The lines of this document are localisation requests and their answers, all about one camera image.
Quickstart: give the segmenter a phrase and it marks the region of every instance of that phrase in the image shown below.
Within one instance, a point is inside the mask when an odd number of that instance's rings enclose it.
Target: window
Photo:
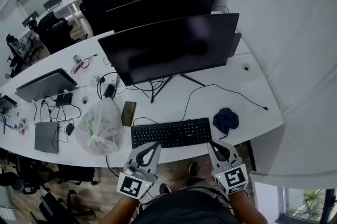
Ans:
[[[328,223],[337,212],[334,189],[281,188],[279,199],[280,224]]]

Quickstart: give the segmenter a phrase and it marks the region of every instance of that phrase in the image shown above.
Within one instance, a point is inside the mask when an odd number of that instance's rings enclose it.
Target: person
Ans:
[[[244,190],[228,195],[228,200],[198,177],[198,171],[198,164],[193,162],[186,188],[181,191],[171,192],[168,185],[161,184],[161,195],[148,202],[133,223],[267,224]],[[138,200],[122,196],[100,224],[128,224],[137,207]]]

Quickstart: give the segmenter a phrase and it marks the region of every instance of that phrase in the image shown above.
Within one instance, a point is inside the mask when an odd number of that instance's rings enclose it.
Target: keyboard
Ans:
[[[160,142],[162,148],[203,144],[212,140],[210,121],[200,118],[187,121],[131,127],[132,148],[148,142]]]

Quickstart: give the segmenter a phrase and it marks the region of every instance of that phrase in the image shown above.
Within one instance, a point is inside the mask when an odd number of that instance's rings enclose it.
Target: power adapter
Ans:
[[[104,92],[104,97],[105,98],[112,98],[112,96],[114,96],[115,94],[115,90],[116,90],[116,87],[109,84],[108,87],[106,88],[105,92]]]
[[[73,94],[72,93],[65,93],[60,94],[56,98],[55,106],[65,106],[72,104]]]

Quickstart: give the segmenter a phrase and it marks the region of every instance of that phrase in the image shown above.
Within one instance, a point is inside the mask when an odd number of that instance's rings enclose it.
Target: computer monitor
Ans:
[[[16,107],[17,103],[9,98],[7,95],[4,95],[0,98],[0,112],[7,112],[13,107]]]
[[[73,91],[76,86],[74,79],[60,68],[18,87],[15,94],[30,103],[32,100],[64,93],[64,90]]]
[[[114,32],[170,19],[207,15],[212,0],[140,0],[106,12]]]
[[[34,20],[34,19],[37,19],[37,18],[38,18],[38,13],[37,13],[37,11],[35,11],[35,12],[32,13],[28,18],[26,18],[25,20],[23,20],[22,25],[23,25],[24,27],[27,27],[28,24],[29,24],[29,22],[30,22],[31,20]]]
[[[226,65],[239,14],[173,19],[99,39],[126,86]]]
[[[53,8],[55,5],[59,4],[62,0],[49,0],[48,2],[46,2],[43,7],[46,10],[49,10],[51,8]]]

